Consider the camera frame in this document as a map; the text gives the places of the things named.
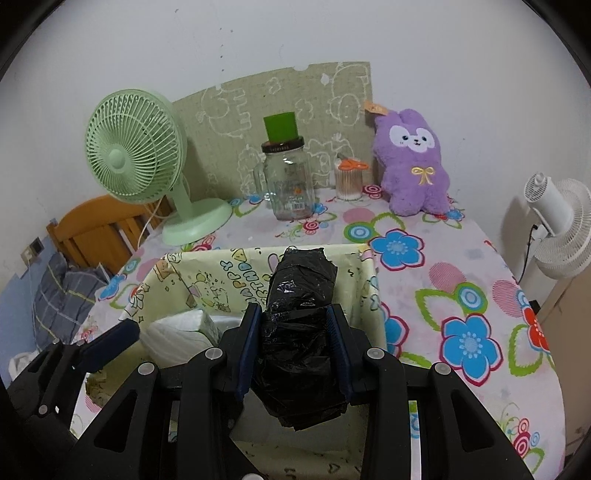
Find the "electrical outlet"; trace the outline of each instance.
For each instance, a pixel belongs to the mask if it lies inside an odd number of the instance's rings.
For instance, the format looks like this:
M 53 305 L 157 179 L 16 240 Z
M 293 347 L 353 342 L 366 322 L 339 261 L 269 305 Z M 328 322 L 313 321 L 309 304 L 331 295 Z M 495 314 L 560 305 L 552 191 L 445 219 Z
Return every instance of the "electrical outlet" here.
M 31 265 L 35 261 L 37 256 L 42 252 L 43 248 L 43 243 L 41 243 L 41 240 L 39 240 L 39 237 L 37 237 L 35 238 L 35 240 L 33 240 L 31 245 L 29 245 L 28 247 L 26 247 L 25 250 L 23 250 L 23 252 L 21 253 L 21 258 L 22 261 L 25 263 L 26 268 L 28 268 L 29 265 Z
M 26 266 L 29 266 L 33 263 L 37 256 L 37 253 L 31 248 L 31 246 L 26 247 L 25 250 L 21 253 L 22 261 L 25 262 Z

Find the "table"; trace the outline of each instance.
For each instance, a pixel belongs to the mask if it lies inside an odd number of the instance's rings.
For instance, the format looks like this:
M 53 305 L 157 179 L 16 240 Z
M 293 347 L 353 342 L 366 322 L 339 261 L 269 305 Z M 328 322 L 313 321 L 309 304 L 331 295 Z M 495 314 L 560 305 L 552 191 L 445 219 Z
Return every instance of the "table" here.
M 75 340 L 92 340 L 117 323 L 130 301 L 141 301 L 135 290 L 171 251 L 368 243 L 377 270 L 373 281 L 379 284 L 371 308 L 383 315 L 388 351 L 421 367 L 448 363 L 535 478 L 553 480 L 562 469 L 565 448 L 560 384 L 534 312 L 482 230 L 453 199 L 446 215 L 400 218 L 389 211 L 378 186 L 366 186 L 354 202 L 335 198 L 330 189 L 317 195 L 313 216 L 296 222 L 276 220 L 258 197 L 234 199 L 233 216 L 223 227 L 181 248 L 164 245 L 161 232 L 155 231 L 97 292 Z M 73 431 L 80 435 L 99 410 L 81 392 Z M 412 406 L 410 415 L 418 442 Z

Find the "white wall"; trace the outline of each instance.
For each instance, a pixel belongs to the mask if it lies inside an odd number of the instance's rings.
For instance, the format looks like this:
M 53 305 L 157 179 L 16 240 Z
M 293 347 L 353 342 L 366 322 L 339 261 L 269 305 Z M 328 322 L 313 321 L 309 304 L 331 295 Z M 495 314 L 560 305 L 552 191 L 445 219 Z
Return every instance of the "white wall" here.
M 450 193 L 513 271 L 531 225 L 528 176 L 591 174 L 590 89 L 521 0 L 67 0 L 0 83 L 0 287 L 49 219 L 100 194 L 83 134 L 103 96 L 139 86 L 176 100 L 335 60 L 369 60 L 375 101 L 424 114 Z M 528 273 L 530 298 L 547 294 L 543 280 Z

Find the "metal screw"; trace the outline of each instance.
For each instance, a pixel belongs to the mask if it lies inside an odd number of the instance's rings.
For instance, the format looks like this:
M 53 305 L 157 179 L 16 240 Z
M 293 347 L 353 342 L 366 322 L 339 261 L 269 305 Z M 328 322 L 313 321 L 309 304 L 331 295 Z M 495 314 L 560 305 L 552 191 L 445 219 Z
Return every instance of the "metal screw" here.
M 146 362 L 144 364 L 141 364 L 138 367 L 138 373 L 140 375 L 149 375 L 153 371 L 154 371 L 154 364 L 151 364 L 150 362 Z
M 213 347 L 210 348 L 207 352 L 205 352 L 205 357 L 209 358 L 210 360 L 215 360 L 216 358 L 220 358 L 223 355 L 223 351 L 220 348 Z
M 381 348 L 370 348 L 368 350 L 368 357 L 373 358 L 374 360 L 380 360 L 384 358 L 384 351 Z
M 448 364 L 444 364 L 443 362 L 435 365 L 435 371 L 440 375 L 449 375 L 452 373 L 451 367 Z

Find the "chair backrest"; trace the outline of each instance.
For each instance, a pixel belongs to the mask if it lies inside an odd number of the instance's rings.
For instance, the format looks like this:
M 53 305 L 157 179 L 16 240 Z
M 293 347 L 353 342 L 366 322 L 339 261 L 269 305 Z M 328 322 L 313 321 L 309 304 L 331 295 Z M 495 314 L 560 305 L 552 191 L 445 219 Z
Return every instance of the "chair backrest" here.
M 47 225 L 47 232 L 56 248 L 70 262 L 80 267 L 97 267 L 102 263 L 111 273 L 117 273 L 134 253 L 142 228 L 156 205 L 132 205 L 105 195 L 78 205 L 57 225 Z M 167 216 L 170 213 L 170 205 L 164 198 L 156 215 Z M 160 222 L 154 216 L 150 224 L 156 228 Z M 125 235 L 132 250 L 122 235 Z M 145 231 L 141 242 L 147 236 Z

